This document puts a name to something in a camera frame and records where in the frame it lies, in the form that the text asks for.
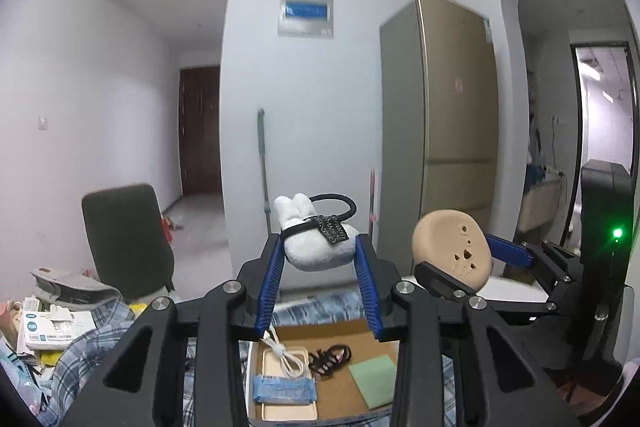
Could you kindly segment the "person right hand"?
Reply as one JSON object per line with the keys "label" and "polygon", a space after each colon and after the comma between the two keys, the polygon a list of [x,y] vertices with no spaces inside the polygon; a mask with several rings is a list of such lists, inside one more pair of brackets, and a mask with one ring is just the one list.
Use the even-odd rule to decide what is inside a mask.
{"label": "person right hand", "polygon": [[620,390],[623,366],[618,362],[588,361],[578,366],[558,392],[577,417],[593,415],[610,395]]}

